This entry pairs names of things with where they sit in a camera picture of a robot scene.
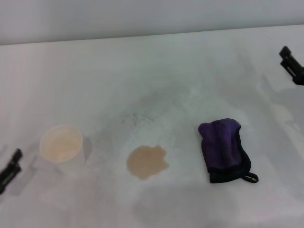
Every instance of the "white wall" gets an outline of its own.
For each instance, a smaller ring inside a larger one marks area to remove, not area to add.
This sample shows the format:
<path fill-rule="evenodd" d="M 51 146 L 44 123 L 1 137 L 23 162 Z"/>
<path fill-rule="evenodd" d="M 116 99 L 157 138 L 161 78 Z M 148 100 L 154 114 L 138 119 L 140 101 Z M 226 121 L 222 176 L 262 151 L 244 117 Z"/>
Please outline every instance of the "white wall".
<path fill-rule="evenodd" d="M 303 0 L 0 0 L 0 45 L 290 24 Z"/>

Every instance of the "black clamp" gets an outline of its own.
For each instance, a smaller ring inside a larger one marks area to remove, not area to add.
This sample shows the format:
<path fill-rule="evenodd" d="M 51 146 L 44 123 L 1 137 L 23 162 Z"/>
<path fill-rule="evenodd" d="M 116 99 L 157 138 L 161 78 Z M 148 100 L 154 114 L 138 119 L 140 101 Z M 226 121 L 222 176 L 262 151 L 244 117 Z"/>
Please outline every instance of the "black clamp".
<path fill-rule="evenodd" d="M 287 46 L 284 46 L 280 52 L 283 61 L 282 67 L 293 77 L 293 82 L 297 85 L 304 86 L 304 68 L 291 55 L 291 51 Z"/>
<path fill-rule="evenodd" d="M 0 173 L 0 195 L 5 191 L 6 186 L 17 176 L 22 170 L 18 164 L 22 158 L 22 151 L 17 149 L 8 163 L 7 167 Z"/>

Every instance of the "liquid stain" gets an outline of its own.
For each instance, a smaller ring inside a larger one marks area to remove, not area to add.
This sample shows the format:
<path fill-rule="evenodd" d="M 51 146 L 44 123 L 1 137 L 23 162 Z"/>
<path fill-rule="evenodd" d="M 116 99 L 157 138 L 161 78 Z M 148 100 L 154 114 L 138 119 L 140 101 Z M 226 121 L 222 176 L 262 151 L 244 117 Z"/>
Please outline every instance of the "liquid stain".
<path fill-rule="evenodd" d="M 159 145 L 140 146 L 130 154 L 127 160 L 128 170 L 132 175 L 145 180 L 169 167 L 164 160 L 165 155 L 166 151 Z"/>

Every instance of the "purple cloth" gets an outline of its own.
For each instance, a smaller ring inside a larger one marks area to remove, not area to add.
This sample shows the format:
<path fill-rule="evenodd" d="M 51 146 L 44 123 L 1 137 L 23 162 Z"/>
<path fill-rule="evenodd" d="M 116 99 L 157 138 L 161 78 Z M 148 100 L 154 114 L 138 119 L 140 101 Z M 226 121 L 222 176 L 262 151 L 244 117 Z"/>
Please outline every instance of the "purple cloth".
<path fill-rule="evenodd" d="M 207 169 L 227 169 L 242 162 L 236 138 L 240 127 L 239 122 L 233 119 L 216 120 L 199 126 Z"/>

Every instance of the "cup rim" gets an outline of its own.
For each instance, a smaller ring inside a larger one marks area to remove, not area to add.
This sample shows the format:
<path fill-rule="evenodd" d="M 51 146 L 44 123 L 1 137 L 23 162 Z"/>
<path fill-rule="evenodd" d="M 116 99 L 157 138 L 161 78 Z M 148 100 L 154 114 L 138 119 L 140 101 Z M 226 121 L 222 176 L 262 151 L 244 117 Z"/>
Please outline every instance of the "cup rim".
<path fill-rule="evenodd" d="M 54 160 L 52 160 L 52 159 L 49 159 L 48 157 L 44 156 L 44 155 L 41 153 L 41 151 L 42 151 L 42 148 L 41 148 L 41 147 L 42 147 L 42 143 L 44 142 L 44 140 L 45 140 L 45 138 L 47 137 L 47 135 L 48 135 L 50 132 L 54 131 L 55 129 L 61 128 L 61 127 L 67 127 L 67 128 L 71 128 L 71 129 L 73 129 L 73 130 L 76 130 L 76 131 L 78 132 L 79 136 L 80 136 L 81 143 L 80 143 L 80 146 L 79 146 L 77 152 L 76 152 L 71 158 L 68 158 L 68 159 L 63 160 L 63 161 L 60 161 L 60 162 L 56 162 L 56 161 L 54 161 Z M 81 149 L 82 149 L 82 147 L 83 147 L 83 140 L 84 140 L 84 139 L 83 139 L 83 136 L 82 136 L 80 130 L 78 130 L 78 129 L 75 128 L 74 126 L 69 125 L 69 124 L 59 124 L 59 125 L 56 125 L 56 126 L 52 127 L 51 129 L 47 130 L 47 131 L 44 133 L 44 135 L 42 136 L 42 138 L 41 138 L 41 140 L 40 140 L 40 143 L 39 143 L 39 155 L 40 155 L 41 157 L 43 157 L 44 159 L 46 159 L 46 160 L 48 160 L 48 161 L 50 161 L 50 162 L 52 162 L 52 163 L 54 163 L 54 164 L 61 164 L 61 163 L 67 162 L 67 161 L 73 159 L 74 157 L 76 157 L 76 156 L 80 153 L 80 151 L 81 151 Z"/>

